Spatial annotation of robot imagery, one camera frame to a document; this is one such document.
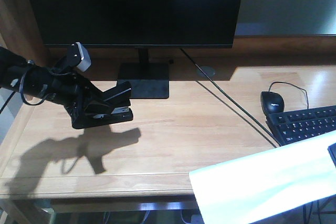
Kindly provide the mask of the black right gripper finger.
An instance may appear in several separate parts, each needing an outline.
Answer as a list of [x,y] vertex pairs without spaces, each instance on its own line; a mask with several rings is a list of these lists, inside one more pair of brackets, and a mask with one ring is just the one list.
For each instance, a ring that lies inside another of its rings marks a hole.
[[329,155],[336,166],[336,144],[332,144],[328,147]]

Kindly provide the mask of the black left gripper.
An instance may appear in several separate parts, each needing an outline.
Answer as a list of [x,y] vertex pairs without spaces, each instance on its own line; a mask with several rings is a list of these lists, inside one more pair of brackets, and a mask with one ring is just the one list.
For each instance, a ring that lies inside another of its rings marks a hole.
[[30,103],[23,97],[26,105],[37,106],[44,101],[62,105],[72,119],[87,119],[105,113],[103,92],[87,78],[66,65],[62,58],[56,68],[40,67],[33,61],[26,63],[23,73],[23,95],[39,98]]

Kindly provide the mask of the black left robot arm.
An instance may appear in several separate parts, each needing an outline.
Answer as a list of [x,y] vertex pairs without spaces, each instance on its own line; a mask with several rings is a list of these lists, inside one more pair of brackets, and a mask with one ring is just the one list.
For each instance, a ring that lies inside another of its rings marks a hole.
[[1,87],[20,94],[22,102],[32,105],[26,97],[62,105],[72,124],[96,120],[111,113],[103,92],[74,68],[87,70],[90,56],[80,43],[72,44],[67,55],[53,67],[41,67],[8,49],[1,48]]

